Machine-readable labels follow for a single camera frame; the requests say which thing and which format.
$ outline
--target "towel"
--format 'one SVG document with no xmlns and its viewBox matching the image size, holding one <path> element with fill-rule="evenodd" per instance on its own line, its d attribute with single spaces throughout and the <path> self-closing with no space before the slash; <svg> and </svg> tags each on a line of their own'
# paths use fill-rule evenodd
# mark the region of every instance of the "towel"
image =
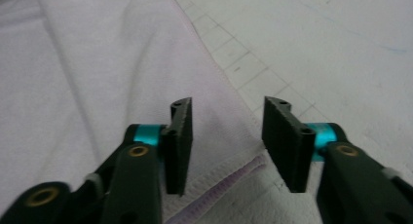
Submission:
<svg viewBox="0 0 413 224">
<path fill-rule="evenodd" d="M 253 114 L 173 0 L 0 3 L 1 213 L 41 182 L 75 190 L 128 125 L 168 124 L 188 96 L 186 193 L 163 194 L 164 222 L 196 222 L 266 164 Z"/>
</svg>

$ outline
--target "folded fabric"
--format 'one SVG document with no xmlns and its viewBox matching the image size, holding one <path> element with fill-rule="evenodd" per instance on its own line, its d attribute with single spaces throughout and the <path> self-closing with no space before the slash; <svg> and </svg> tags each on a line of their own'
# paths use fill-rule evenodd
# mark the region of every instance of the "folded fabric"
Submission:
<svg viewBox="0 0 413 224">
<path fill-rule="evenodd" d="M 0 5 L 0 211 L 25 189 L 76 189 L 129 124 L 167 124 L 193 97 L 186 194 L 164 221 L 192 223 L 265 164 L 259 128 L 173 0 L 7 0 Z"/>
</svg>

